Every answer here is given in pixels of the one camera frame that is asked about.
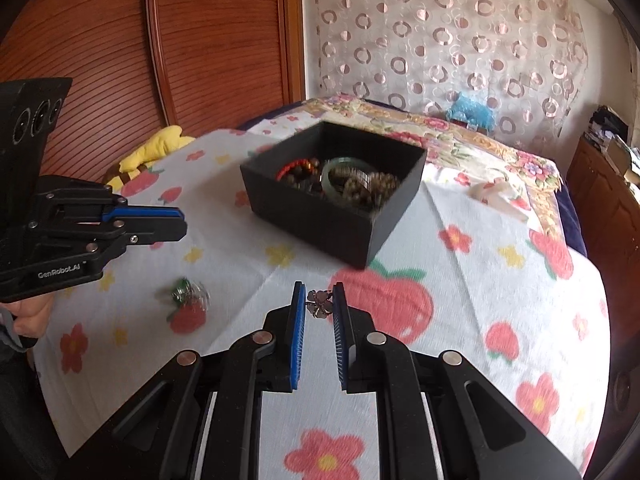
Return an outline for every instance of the camera lens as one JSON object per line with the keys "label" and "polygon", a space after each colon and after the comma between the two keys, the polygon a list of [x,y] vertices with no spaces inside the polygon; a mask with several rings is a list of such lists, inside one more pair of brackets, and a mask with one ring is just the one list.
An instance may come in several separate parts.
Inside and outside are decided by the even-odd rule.
{"label": "camera lens", "polygon": [[31,127],[31,135],[36,136],[42,130],[44,126],[45,119],[47,117],[47,113],[49,112],[49,107],[51,106],[51,102],[47,99],[40,103],[38,109],[36,110],[36,114],[33,117],[33,125]]}
{"label": "camera lens", "polygon": [[24,134],[27,132],[27,127],[29,126],[29,119],[31,119],[31,110],[27,108],[20,114],[20,117],[18,117],[15,123],[14,144],[18,144],[24,137]]}
{"label": "camera lens", "polygon": [[62,99],[58,99],[55,103],[53,103],[53,107],[51,108],[51,112],[49,113],[49,124],[53,124],[58,115],[60,114],[60,108],[62,108]]}

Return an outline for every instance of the wooden cabinet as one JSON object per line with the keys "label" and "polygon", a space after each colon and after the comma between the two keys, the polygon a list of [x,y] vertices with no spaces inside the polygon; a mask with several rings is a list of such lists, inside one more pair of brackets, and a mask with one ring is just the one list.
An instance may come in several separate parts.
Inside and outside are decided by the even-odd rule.
{"label": "wooden cabinet", "polygon": [[567,174],[589,259],[602,275],[618,347],[640,333],[640,204],[602,154],[580,139]]}

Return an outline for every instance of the bedspread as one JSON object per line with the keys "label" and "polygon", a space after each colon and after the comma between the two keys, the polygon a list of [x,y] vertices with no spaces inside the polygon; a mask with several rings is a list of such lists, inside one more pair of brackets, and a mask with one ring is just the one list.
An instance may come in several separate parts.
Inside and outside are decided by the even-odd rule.
{"label": "bedspread", "polygon": [[[421,146],[428,152],[424,181],[458,191],[460,186],[468,187],[464,191],[472,198],[519,218],[534,230],[564,239],[554,195],[562,184],[556,165],[456,124],[337,94],[309,99],[249,131],[284,138],[321,120]],[[487,190],[495,184],[499,187]]]}
{"label": "bedspread", "polygon": [[[219,130],[123,189],[133,204],[180,207],[189,229],[180,242],[130,247],[99,282],[58,294],[35,359],[66,450],[180,350],[228,348],[289,304],[296,280],[316,290],[341,281],[352,306],[411,349],[462,352],[586,468],[609,370],[593,265],[464,194],[422,183],[374,264],[350,269],[252,214],[239,164],[273,142]],[[183,275],[210,292],[204,316],[175,311],[169,291]],[[374,396],[342,393],[335,363],[331,324],[308,315],[300,389],[264,396],[261,478],[378,478]]]}

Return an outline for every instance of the wooden wardrobe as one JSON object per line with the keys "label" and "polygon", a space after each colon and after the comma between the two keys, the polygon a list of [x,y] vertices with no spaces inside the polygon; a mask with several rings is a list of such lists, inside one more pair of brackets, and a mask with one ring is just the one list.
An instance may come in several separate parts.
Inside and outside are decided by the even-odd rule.
{"label": "wooden wardrobe", "polygon": [[168,124],[235,127],[303,98],[302,0],[28,0],[0,80],[74,82],[43,173],[98,180]]}

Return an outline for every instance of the black box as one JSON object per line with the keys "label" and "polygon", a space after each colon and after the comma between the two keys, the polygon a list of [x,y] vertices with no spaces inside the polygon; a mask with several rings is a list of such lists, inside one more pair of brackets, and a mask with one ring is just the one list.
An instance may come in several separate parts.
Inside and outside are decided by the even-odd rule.
{"label": "black box", "polygon": [[[382,209],[367,213],[276,181],[299,158],[352,156],[402,184]],[[240,166],[252,211],[357,269],[367,267],[414,198],[426,151],[399,140],[321,122],[283,140]]]}

